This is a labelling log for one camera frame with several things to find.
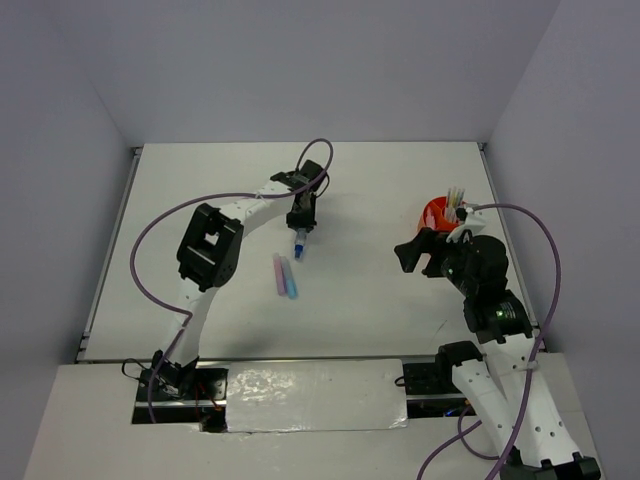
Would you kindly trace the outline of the clear blue spray bottle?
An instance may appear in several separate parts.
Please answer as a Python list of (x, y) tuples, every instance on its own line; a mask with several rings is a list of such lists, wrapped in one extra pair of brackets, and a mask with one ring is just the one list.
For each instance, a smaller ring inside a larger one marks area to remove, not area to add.
[(299, 229), (296, 231), (293, 249), (294, 259), (296, 261), (301, 261), (303, 259), (307, 237), (308, 232), (306, 229)]

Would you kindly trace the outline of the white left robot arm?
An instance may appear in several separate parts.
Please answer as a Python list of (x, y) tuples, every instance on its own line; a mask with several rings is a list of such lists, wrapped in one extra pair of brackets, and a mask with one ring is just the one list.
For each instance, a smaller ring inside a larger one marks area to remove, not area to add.
[(214, 207), (204, 202), (195, 208), (176, 254), (176, 325), (152, 359), (154, 381), (172, 398), (185, 398), (195, 389), (203, 327), (214, 297), (237, 270), (245, 237), (282, 215), (289, 228), (312, 230), (316, 192), (326, 176), (319, 164), (307, 160), (231, 203)]

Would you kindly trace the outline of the yellow gel pen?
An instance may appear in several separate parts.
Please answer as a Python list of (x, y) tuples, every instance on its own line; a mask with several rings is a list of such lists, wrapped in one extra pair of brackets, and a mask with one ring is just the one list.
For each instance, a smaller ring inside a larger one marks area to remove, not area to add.
[(456, 209), (459, 202), (460, 189), (458, 187), (452, 187), (449, 192), (449, 200), (447, 206), (452, 209)]

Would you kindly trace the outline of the light blue highlighter marker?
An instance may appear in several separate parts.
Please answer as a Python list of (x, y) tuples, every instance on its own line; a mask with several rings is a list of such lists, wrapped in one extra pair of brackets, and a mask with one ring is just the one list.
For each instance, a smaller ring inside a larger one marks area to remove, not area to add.
[(281, 265), (285, 281), (286, 294), (289, 299), (295, 300), (298, 298), (298, 289), (289, 260), (284, 256), (281, 256)]

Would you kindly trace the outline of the pink highlighter marker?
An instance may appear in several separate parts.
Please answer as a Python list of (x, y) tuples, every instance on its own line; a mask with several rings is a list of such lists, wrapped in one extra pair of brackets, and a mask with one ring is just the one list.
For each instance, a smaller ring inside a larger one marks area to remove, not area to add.
[(286, 280), (284, 277), (281, 257), (279, 254), (275, 253), (273, 255), (272, 260), (273, 260), (273, 268), (274, 268), (277, 293), (279, 296), (286, 296), (287, 295)]

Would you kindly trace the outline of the clear blue gel pen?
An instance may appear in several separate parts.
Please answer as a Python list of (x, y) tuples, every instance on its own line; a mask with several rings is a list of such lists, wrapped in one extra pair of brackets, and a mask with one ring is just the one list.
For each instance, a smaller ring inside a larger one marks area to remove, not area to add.
[(463, 204), (463, 201), (464, 201), (465, 189), (464, 188), (459, 188), (459, 189), (460, 189), (459, 199), (458, 199), (459, 204), (458, 204), (456, 209), (450, 208), (450, 210), (451, 210), (451, 218), (452, 218), (452, 220), (454, 222), (457, 221), (457, 213), (456, 213), (456, 211), (457, 211), (458, 208), (461, 207), (461, 205)]

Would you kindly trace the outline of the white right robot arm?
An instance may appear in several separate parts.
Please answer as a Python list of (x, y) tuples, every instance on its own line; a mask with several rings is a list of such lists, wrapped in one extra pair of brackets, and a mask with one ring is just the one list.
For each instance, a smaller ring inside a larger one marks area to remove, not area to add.
[(422, 255), (429, 278), (445, 278), (463, 295), (463, 314), (477, 340), (442, 345), (435, 380), (459, 390), (500, 457), (492, 479), (598, 479), (597, 460), (570, 435), (532, 354), (538, 350), (522, 302), (507, 287), (505, 245), (464, 233), (456, 241), (430, 228), (394, 249), (404, 272)]

